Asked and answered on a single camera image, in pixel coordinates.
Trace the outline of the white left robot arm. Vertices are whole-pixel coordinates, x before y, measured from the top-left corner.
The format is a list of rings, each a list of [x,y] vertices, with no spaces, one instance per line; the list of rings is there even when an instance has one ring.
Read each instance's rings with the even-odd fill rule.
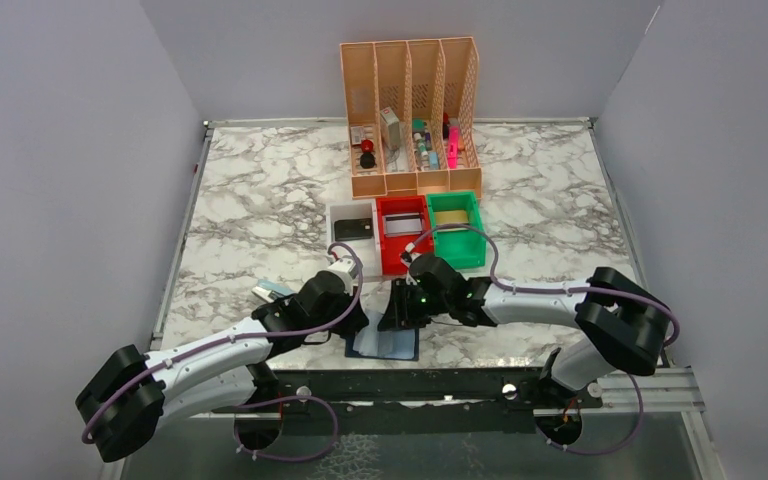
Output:
[[[250,410],[273,401],[274,384],[253,365],[300,348],[308,336],[361,329],[363,274],[319,271],[295,294],[258,307],[232,327],[165,351],[115,350],[80,391],[81,440],[110,463],[143,447],[162,423],[237,400]]]

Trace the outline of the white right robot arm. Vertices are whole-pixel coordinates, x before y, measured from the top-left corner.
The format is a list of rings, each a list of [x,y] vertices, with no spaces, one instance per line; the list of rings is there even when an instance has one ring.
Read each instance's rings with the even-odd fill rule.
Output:
[[[410,263],[408,274],[391,285],[381,332],[419,329],[438,315],[467,327],[533,323],[580,330],[583,339],[555,349],[537,380],[539,398],[552,407],[614,371],[653,375],[668,343],[669,309],[610,267],[585,280],[515,287],[491,276],[466,277],[426,253]]]

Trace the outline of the navy blue card holder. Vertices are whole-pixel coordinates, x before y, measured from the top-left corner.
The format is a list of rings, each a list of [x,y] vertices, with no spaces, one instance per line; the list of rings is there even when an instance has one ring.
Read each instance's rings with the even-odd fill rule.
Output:
[[[367,312],[369,324],[345,341],[346,358],[365,358],[417,362],[419,330],[379,331],[383,314]]]

